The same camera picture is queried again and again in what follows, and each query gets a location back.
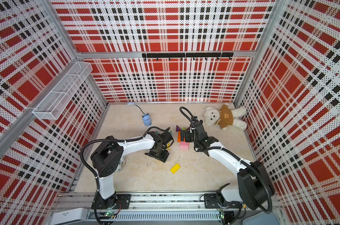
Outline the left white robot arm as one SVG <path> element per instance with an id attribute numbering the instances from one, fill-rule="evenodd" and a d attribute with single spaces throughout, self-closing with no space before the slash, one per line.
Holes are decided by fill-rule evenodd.
<path id="1" fill-rule="evenodd" d="M 121 199 L 117 197 L 113 174 L 120 168 L 120 161 L 124 156 L 148 150 L 145 155 L 166 162 L 169 152 L 168 146 L 174 143 L 170 127 L 161 129 L 150 127 L 142 136 L 130 139 L 115 139 L 108 136 L 105 139 L 97 139 L 86 143 L 80 150 L 80 159 L 86 168 L 95 176 L 97 190 L 91 208 L 93 210 L 121 207 Z M 100 143 L 91 154 L 90 166 L 85 158 L 85 150 L 92 144 Z"/>

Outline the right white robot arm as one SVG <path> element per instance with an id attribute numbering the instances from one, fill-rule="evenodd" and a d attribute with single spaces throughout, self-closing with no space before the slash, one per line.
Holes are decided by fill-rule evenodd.
<path id="1" fill-rule="evenodd" d="M 260 161 L 243 159 L 225 148 L 218 139 L 208 136 L 202 120 L 190 120 L 190 134 L 196 152 L 205 153 L 236 175 L 239 196 L 247 207 L 251 210 L 259 208 L 266 214 L 273 212 L 275 188 Z"/>

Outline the orange block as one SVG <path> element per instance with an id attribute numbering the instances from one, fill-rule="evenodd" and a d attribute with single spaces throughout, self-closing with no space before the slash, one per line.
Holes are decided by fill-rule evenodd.
<path id="1" fill-rule="evenodd" d="M 178 132 L 178 136 L 177 136 L 177 142 L 181 142 L 182 139 L 181 139 L 181 131 Z"/>

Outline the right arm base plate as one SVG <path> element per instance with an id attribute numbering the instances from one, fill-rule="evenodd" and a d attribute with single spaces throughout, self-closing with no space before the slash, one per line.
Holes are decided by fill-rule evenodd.
<path id="1" fill-rule="evenodd" d="M 204 194 L 206 209 L 238 209 L 242 207 L 241 202 L 226 201 L 220 194 Z"/>

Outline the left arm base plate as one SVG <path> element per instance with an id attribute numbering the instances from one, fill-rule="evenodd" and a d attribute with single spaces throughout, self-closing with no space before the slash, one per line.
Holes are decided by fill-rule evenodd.
<path id="1" fill-rule="evenodd" d="M 103 199 L 97 192 L 91 209 L 105 210 L 105 209 L 128 209 L 131 200 L 130 194 L 113 194 L 108 199 Z"/>

